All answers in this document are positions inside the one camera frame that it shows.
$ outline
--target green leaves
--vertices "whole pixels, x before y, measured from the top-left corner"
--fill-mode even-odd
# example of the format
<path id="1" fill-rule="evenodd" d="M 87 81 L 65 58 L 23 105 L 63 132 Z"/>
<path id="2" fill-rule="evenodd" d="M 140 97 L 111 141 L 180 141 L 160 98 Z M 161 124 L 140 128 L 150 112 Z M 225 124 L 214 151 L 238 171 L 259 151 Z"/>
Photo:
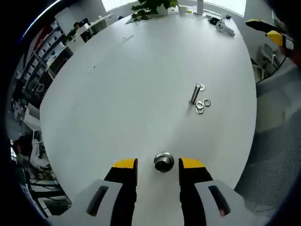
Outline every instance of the green leaves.
<path id="1" fill-rule="evenodd" d="M 158 14 L 157 7 L 162 4 L 165 9 L 169 7 L 176 7 L 178 4 L 177 0 L 138 0 L 139 6 L 132 6 L 133 11 L 138 11 L 136 14 L 132 15 L 134 21 L 148 20 L 149 15 Z"/>
<path id="2" fill-rule="evenodd" d="M 170 7 L 170 2 L 169 1 L 164 1 L 163 6 L 165 9 L 168 9 Z"/>
<path id="3" fill-rule="evenodd" d="M 145 14 L 145 10 L 139 10 L 137 13 L 138 16 L 145 16 Z"/>
<path id="4" fill-rule="evenodd" d="M 132 10 L 133 11 L 137 11 L 137 10 L 140 10 L 141 9 L 141 5 L 139 6 L 132 6 Z"/>
<path id="5" fill-rule="evenodd" d="M 177 0 L 171 0 L 170 2 L 170 7 L 176 7 L 178 5 L 178 1 Z"/>

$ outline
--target office desk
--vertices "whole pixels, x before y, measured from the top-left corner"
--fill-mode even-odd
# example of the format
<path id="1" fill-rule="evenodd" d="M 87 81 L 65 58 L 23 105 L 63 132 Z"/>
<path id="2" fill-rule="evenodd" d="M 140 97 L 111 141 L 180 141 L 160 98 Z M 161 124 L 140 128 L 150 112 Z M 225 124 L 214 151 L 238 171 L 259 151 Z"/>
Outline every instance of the office desk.
<path id="1" fill-rule="evenodd" d="M 45 71 L 49 73 L 52 79 L 59 72 L 62 66 L 67 62 L 67 60 L 73 55 L 69 46 L 64 46 L 60 51 L 56 52 L 46 63 Z"/>
<path id="2" fill-rule="evenodd" d="M 178 158 L 203 162 L 234 188 L 256 120 L 255 80 L 244 40 L 187 14 L 125 24 L 95 35 L 62 67 L 40 108 L 42 135 L 57 178 L 73 200 L 118 160 L 138 159 L 132 225 L 182 226 Z M 211 106 L 190 105 L 196 83 Z M 166 174 L 153 166 L 170 152 Z"/>
<path id="3" fill-rule="evenodd" d="M 91 22 L 91 24 L 89 25 L 89 27 L 87 29 L 91 32 L 91 34 L 99 33 L 100 31 L 102 31 L 104 28 L 107 27 L 105 19 L 109 18 L 113 15 L 114 14 L 112 13 L 112 14 L 106 15 L 104 17 L 101 17 L 101 18 Z"/>

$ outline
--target window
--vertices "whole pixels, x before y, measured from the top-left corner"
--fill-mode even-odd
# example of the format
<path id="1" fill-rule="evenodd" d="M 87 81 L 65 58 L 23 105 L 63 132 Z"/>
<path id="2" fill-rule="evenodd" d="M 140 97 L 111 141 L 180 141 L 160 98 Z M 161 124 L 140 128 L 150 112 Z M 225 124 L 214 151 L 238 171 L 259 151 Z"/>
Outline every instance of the window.
<path id="1" fill-rule="evenodd" d="M 240 16 L 244 16 L 246 0 L 204 0 L 204 2 L 222 7 Z"/>
<path id="2" fill-rule="evenodd" d="M 12 147 L 10 147 L 10 155 L 12 160 L 17 161 L 17 155 Z"/>
<path id="3" fill-rule="evenodd" d="M 105 10 L 108 12 L 111 9 L 126 5 L 136 0 L 102 0 Z"/>

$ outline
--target cable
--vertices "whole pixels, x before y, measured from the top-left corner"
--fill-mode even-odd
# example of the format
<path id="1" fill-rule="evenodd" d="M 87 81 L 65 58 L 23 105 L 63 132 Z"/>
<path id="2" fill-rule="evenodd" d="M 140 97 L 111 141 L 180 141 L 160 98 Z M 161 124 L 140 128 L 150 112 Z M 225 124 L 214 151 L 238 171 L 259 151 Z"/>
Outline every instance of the cable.
<path id="1" fill-rule="evenodd" d="M 51 191 L 55 191 L 55 189 L 51 189 L 51 188 L 46 187 L 46 186 L 42 186 L 42 187 L 44 187 L 44 188 L 46 188 L 46 189 L 48 189 L 48 190 L 51 190 Z"/>
<path id="2" fill-rule="evenodd" d="M 282 61 L 282 63 L 279 65 L 279 67 L 274 71 L 272 72 L 269 76 L 271 77 L 273 74 L 275 74 L 280 68 L 281 66 L 283 65 L 284 61 L 286 60 L 287 57 L 284 58 L 284 60 Z"/>
<path id="3" fill-rule="evenodd" d="M 57 199 L 52 199 L 50 197 L 47 197 L 46 199 L 50 199 L 50 200 L 57 201 L 57 202 L 66 202 L 67 204 L 71 205 L 71 203 L 66 200 L 57 200 Z"/>
<path id="4" fill-rule="evenodd" d="M 44 180 L 46 177 L 48 177 L 49 175 L 51 175 L 51 174 L 53 174 L 53 173 L 54 173 L 54 172 L 46 174 L 42 179 L 36 180 L 34 183 L 30 183 L 30 185 L 35 185 L 36 183 L 38 183 L 39 181 Z"/>

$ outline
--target white chair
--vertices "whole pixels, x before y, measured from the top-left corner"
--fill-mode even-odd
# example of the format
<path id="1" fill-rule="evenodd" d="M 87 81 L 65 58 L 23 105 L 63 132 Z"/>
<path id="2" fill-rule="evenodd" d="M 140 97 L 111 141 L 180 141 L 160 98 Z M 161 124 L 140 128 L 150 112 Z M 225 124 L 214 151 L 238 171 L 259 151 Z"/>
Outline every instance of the white chair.
<path id="1" fill-rule="evenodd" d="M 34 92 L 35 95 L 38 95 L 39 93 L 44 91 L 44 84 L 39 84 L 36 91 Z"/>
<path id="2" fill-rule="evenodd" d="M 28 104 L 27 109 L 29 109 L 29 114 L 31 116 L 35 117 L 38 120 L 40 119 L 40 110 L 38 108 L 36 108 L 32 104 Z"/>
<path id="3" fill-rule="evenodd" d="M 25 116 L 23 118 L 23 122 L 33 131 L 32 138 L 34 138 L 34 134 L 36 131 L 41 131 L 40 121 L 30 114 L 30 110 L 27 108 L 25 112 Z"/>
<path id="4" fill-rule="evenodd" d="M 42 141 L 38 141 L 36 139 L 32 140 L 32 154 L 29 158 L 29 162 L 32 164 L 32 166 L 39 170 L 50 167 L 50 162 L 46 155 L 43 155 L 42 158 L 39 158 L 41 143 Z"/>

